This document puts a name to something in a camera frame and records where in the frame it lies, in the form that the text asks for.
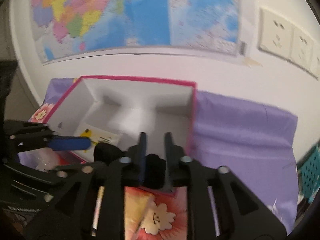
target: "yellow cartoon character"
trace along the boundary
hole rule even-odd
[[[80,137],[91,137],[92,136],[92,131],[89,129],[86,129],[82,134],[80,134]]]

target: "teal basket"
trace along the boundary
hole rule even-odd
[[[305,198],[310,198],[320,186],[320,153],[318,146],[300,170],[303,195]]]

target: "silver screw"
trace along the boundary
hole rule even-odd
[[[84,167],[82,167],[81,171],[86,174],[89,174],[89,173],[93,172],[93,168],[91,166],[84,166]]]
[[[218,172],[221,174],[226,174],[230,171],[230,169],[227,166],[220,166],[218,168]]]
[[[68,177],[68,173],[66,173],[65,171],[57,171],[57,176],[60,178],[66,178]]]
[[[192,162],[192,158],[190,158],[189,156],[183,156],[183,157],[180,158],[180,160],[183,163],[191,163]]]
[[[129,158],[129,157],[121,157],[119,159],[119,162],[121,162],[121,163],[130,163],[131,162],[131,158]]]
[[[50,195],[50,194],[44,195],[44,201],[46,201],[47,203],[49,203],[52,199],[53,199],[52,195]]]

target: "purple cloth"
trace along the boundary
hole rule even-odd
[[[292,142],[297,117],[275,107],[197,93],[191,155],[211,168],[229,166],[273,210],[289,234],[297,212]]]

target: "metal bolt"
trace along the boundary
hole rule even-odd
[[[84,167],[82,167],[81,171],[86,174],[89,174],[89,173],[93,172],[93,168],[91,166],[84,166]]]
[[[221,174],[226,174],[230,171],[230,169],[227,166],[220,166],[218,168],[218,172]]]
[[[46,201],[47,203],[49,203],[52,199],[53,199],[52,195],[50,195],[50,194],[44,195],[44,201]]]
[[[130,163],[131,162],[131,158],[129,158],[129,157],[121,157],[119,159],[119,162],[121,162],[121,163]]]
[[[65,171],[57,171],[57,176],[60,178],[66,178],[68,177],[68,173],[66,173]]]
[[[183,163],[191,163],[192,162],[192,158],[190,158],[189,156],[183,156],[183,157],[180,158],[180,160]]]

